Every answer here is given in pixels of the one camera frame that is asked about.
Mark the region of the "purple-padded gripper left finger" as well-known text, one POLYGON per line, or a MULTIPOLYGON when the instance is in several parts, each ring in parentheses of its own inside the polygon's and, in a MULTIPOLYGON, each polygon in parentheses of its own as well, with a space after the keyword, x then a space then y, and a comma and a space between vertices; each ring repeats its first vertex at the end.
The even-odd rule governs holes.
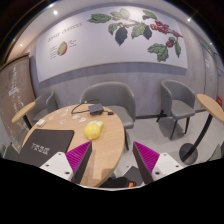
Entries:
POLYGON ((92 142, 89 141, 67 153, 57 152, 41 166, 41 169, 75 184, 79 184, 91 153, 92 142))

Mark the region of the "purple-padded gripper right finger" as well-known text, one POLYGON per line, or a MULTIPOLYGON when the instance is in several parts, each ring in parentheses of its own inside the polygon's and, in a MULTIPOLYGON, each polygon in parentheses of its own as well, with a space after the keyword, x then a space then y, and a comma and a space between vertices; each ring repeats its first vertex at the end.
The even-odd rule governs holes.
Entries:
POLYGON ((152 183, 183 168, 168 153, 157 153, 152 149, 133 142, 133 154, 145 184, 152 183))

